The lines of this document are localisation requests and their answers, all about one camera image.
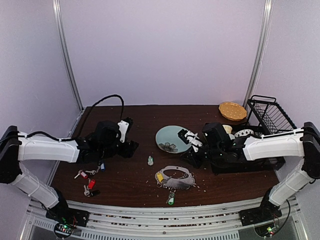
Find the grey leather key holder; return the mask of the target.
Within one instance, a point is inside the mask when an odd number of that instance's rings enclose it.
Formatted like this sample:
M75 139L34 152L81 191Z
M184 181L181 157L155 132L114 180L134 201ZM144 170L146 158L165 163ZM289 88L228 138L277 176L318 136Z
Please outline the grey leather key holder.
M166 174L167 171L175 171L176 173L181 172L182 176L169 176ZM158 181L156 177L157 173L162 173L164 178L162 182ZM168 165L162 168L161 170L155 173L154 178L158 185L167 189L188 190L190 187L195 185L195 178L193 174L187 168L175 165Z

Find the yellow key tag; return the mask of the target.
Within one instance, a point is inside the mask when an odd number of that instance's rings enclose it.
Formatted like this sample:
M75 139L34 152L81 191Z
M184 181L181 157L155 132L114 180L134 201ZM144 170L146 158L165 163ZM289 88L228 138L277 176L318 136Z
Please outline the yellow key tag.
M160 183L164 180L164 177L163 177L162 173L160 173L160 172L158 172L156 174L156 178Z

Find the red key tag with key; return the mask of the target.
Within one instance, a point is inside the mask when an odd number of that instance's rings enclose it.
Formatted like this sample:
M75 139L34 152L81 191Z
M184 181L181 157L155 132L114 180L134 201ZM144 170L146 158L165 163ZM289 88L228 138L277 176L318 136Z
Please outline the red key tag with key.
M88 175L83 170L79 170L77 175L74 177L74 179L76 179L78 177L82 177L83 179L87 179Z

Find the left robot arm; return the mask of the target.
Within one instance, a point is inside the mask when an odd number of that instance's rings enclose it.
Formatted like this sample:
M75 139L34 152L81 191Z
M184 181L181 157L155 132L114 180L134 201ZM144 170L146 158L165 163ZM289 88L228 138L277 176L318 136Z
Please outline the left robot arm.
M44 184L22 164L28 160L62 161L89 164L119 155L131 158L139 143L127 140L131 119L118 123L101 121L94 132L85 137L56 138L45 132L26 134L10 126L0 139L0 182L16 186L38 200L61 222L72 218L62 193Z

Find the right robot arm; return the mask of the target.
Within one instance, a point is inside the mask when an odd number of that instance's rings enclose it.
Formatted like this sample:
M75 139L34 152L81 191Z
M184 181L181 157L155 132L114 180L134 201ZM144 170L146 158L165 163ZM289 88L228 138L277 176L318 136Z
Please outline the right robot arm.
M180 130L178 137L190 144L183 157L195 168L208 160L218 169L246 168L264 159L300 157L295 169L268 190L256 210L259 220L268 220L292 195L320 178L320 132L312 122L291 131L255 135L249 133L231 139L223 125L208 123L202 129L205 142L190 130Z

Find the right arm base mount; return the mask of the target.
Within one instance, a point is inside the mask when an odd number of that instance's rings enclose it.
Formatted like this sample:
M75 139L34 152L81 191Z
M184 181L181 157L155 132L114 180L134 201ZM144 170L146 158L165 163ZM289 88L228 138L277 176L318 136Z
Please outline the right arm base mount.
M239 217L242 226L253 225L254 232L264 239L271 238L280 227L281 210L276 207L255 207L241 210Z

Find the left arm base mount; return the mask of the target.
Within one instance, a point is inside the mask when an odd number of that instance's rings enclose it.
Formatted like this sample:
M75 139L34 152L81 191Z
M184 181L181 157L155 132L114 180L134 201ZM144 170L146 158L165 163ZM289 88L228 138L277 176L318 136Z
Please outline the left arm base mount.
M59 201L55 206L49 208L41 203L46 211L46 217L56 221L53 233L58 239L69 238L77 227L86 227L90 213L86 210L70 208L66 201Z

